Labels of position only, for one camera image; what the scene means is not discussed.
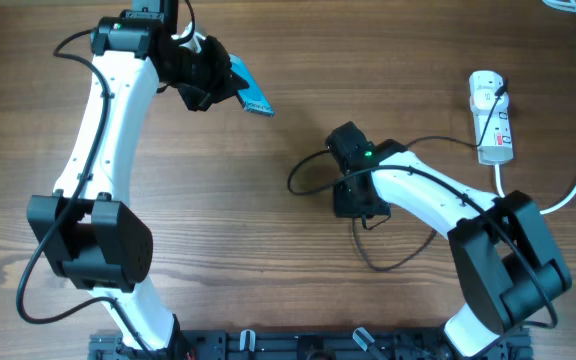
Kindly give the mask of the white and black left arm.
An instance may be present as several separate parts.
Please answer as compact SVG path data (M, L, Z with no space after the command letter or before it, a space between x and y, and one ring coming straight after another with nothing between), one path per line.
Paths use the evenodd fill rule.
M28 222L36 257L102 303L120 333L106 354L191 359L195 352L150 279L153 237L130 210L130 179L153 97L178 91L191 111L236 98L249 112L273 110L243 61L194 25L179 30L178 3L136 1L86 31L92 82L71 156L53 191L33 196Z

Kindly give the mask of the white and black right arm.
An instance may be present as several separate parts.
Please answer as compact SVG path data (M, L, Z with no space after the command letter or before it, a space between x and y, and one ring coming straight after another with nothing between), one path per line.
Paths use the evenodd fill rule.
M400 207L448 240L465 304L443 333L459 355L483 354L571 288L563 255L525 193L470 188L399 142L368 141L352 122L325 144L343 175L333 187L337 216L366 222Z

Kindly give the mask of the smartphone with teal screen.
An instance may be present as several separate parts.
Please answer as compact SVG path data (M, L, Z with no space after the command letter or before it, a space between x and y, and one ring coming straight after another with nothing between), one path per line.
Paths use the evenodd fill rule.
M272 106L258 86L244 61L233 54L230 54L230 61L233 73L241 77L248 84L247 88L237 91L237 98L242 105L242 108L250 113L273 117L274 110Z

